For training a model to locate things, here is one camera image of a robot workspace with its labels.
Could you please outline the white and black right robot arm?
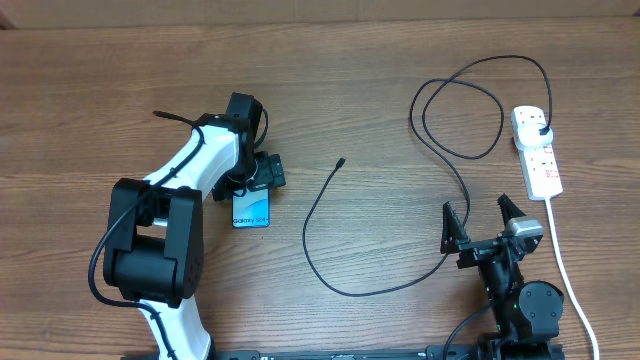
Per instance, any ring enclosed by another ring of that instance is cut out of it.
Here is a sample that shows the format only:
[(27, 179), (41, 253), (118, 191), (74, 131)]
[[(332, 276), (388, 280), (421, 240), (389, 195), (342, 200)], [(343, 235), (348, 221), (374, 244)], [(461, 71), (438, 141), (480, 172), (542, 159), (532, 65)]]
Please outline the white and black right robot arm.
[[(504, 229), (495, 238), (473, 241), (450, 203), (443, 205), (440, 252), (459, 256), (460, 269), (475, 268), (488, 304), (463, 320), (442, 346), (429, 346), (434, 359), (563, 359), (559, 335), (564, 294), (546, 281), (526, 282), (518, 263), (533, 253), (542, 240), (541, 223), (525, 215), (507, 195), (497, 199)], [(457, 334), (474, 319), (492, 311), (497, 330), (480, 335), (477, 342), (455, 346)]]

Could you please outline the Samsung Galaxy smartphone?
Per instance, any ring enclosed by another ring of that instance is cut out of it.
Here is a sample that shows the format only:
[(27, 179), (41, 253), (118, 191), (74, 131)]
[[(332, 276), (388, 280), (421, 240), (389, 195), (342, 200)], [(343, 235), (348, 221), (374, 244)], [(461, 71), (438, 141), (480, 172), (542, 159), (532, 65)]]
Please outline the Samsung Galaxy smartphone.
[(269, 190), (247, 191), (232, 198), (234, 228), (264, 228), (270, 225)]

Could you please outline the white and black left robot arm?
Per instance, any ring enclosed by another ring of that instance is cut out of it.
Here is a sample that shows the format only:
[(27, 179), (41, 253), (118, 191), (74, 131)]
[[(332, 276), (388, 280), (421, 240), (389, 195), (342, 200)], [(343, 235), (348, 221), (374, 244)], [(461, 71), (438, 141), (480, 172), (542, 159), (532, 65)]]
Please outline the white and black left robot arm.
[(286, 183), (280, 156), (259, 148), (268, 112), (254, 96), (232, 93), (224, 113), (205, 113), (189, 125), (190, 139), (165, 165), (114, 185), (107, 230), (88, 268), (99, 302), (143, 314), (157, 359), (216, 356), (195, 299), (205, 200), (231, 201), (236, 228), (264, 228), (270, 192)]

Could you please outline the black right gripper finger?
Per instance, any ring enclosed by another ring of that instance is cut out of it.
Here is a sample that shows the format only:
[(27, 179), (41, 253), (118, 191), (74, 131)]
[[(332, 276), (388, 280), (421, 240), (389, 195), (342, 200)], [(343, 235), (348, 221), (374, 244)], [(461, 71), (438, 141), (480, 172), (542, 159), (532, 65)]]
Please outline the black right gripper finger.
[(525, 213), (506, 194), (502, 194), (497, 199), (497, 204), (505, 226), (503, 234), (516, 235), (520, 231), (520, 221), (525, 217)]
[(458, 219), (451, 203), (446, 202), (442, 207), (443, 230), (440, 245), (442, 254), (454, 254), (461, 251), (464, 244), (469, 242), (464, 226)]

